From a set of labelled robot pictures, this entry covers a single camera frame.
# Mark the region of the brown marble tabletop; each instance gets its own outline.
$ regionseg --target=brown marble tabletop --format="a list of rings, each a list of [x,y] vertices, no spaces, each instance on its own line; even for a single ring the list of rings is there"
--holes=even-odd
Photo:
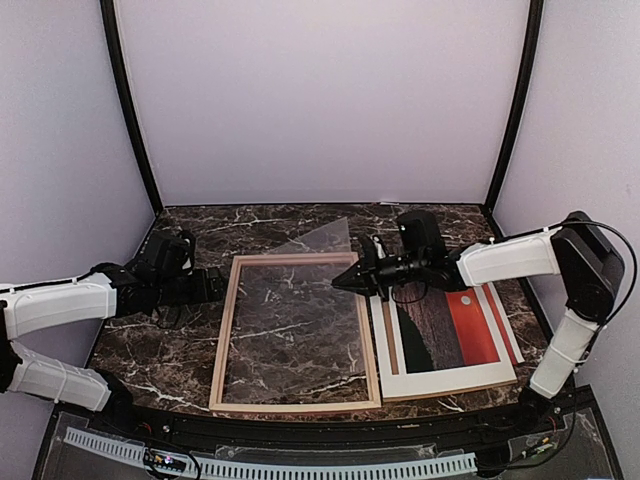
[[[378,234],[392,250],[400,238],[396,217],[423,208],[436,214],[448,247],[488,238],[489,226],[472,205],[308,204],[171,207],[154,229],[193,232],[199,268],[219,266],[228,275],[235,255],[267,252],[305,233],[346,217],[354,251],[358,235]],[[440,398],[386,403],[379,410],[316,416],[244,415],[261,420],[392,420],[481,410],[515,403],[535,370],[546,340],[520,285],[497,282],[496,289],[511,322],[525,362],[515,366],[518,382]],[[221,303],[184,307],[160,317],[144,315],[107,321],[90,361],[93,368],[115,373],[131,390],[136,404],[174,412],[211,415],[208,409]]]

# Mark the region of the table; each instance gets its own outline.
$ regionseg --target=table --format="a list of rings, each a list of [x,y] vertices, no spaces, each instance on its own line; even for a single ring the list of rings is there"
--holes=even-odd
[[[199,268],[220,266],[228,275],[235,255],[260,254],[327,223],[347,217],[352,247],[358,235],[378,234],[392,249],[400,246],[395,219],[411,209],[435,213],[450,248],[492,236],[475,205],[304,204],[189,206],[167,208],[156,231],[187,229],[198,239]],[[252,415],[291,421],[394,420],[482,410],[516,403],[519,389],[535,370],[547,342],[515,280],[496,283],[525,362],[516,366],[518,382],[478,392],[387,403],[380,410],[322,416]],[[208,409],[222,304],[185,307],[176,329],[162,329],[162,318],[144,315],[107,321],[90,360],[93,368],[115,373],[137,405],[210,416]]]

